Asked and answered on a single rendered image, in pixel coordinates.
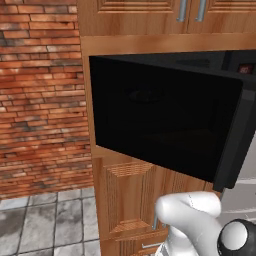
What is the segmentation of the black microwave door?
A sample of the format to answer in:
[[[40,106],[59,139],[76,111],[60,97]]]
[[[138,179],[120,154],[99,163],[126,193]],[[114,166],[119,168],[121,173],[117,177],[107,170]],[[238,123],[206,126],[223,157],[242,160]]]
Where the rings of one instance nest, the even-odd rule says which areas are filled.
[[[97,145],[233,188],[256,132],[256,78],[92,56]]]

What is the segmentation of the black microwave oven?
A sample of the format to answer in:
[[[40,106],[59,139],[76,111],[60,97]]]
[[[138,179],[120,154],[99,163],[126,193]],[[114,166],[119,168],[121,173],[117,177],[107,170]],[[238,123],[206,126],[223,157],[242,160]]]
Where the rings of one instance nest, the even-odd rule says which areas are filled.
[[[118,55],[116,59],[163,67],[183,65],[256,76],[256,50],[130,54]]]

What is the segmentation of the wooden lower cupboard door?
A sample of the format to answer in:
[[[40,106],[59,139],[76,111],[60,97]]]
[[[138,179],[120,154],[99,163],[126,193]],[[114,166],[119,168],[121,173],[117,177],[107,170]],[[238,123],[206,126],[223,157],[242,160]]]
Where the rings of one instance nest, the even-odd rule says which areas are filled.
[[[150,231],[160,196],[206,187],[203,180],[144,161],[96,158],[93,176],[101,240]]]

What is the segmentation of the wooden cupboard door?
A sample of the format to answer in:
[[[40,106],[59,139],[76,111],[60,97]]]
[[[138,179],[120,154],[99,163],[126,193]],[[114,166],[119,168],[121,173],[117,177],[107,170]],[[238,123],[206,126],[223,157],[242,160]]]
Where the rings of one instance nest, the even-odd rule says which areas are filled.
[[[204,20],[196,22],[199,3],[191,0],[188,33],[256,33],[256,0],[206,0]]]
[[[186,32],[177,22],[180,0],[77,0],[81,36],[168,35]]]
[[[160,196],[206,187],[203,180],[144,161],[96,158],[93,176],[101,240],[150,231]]]

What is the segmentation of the wooden upper cupboard door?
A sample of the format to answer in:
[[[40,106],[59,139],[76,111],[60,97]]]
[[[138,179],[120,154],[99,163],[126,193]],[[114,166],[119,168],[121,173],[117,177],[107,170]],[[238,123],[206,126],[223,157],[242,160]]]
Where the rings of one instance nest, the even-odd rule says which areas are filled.
[[[256,0],[206,0],[204,20],[196,22],[199,3],[191,0],[188,33],[256,33]]]
[[[77,0],[81,36],[168,35],[186,32],[177,22],[180,0]]]

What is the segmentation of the wooden drawer front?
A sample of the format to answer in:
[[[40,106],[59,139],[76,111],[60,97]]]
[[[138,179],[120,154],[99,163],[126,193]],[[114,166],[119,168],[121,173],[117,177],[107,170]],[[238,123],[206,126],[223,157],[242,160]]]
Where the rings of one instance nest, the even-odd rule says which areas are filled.
[[[101,241],[101,256],[149,256],[154,254],[158,247],[143,249],[142,244],[163,243],[167,235],[168,230],[163,229],[125,238]]]

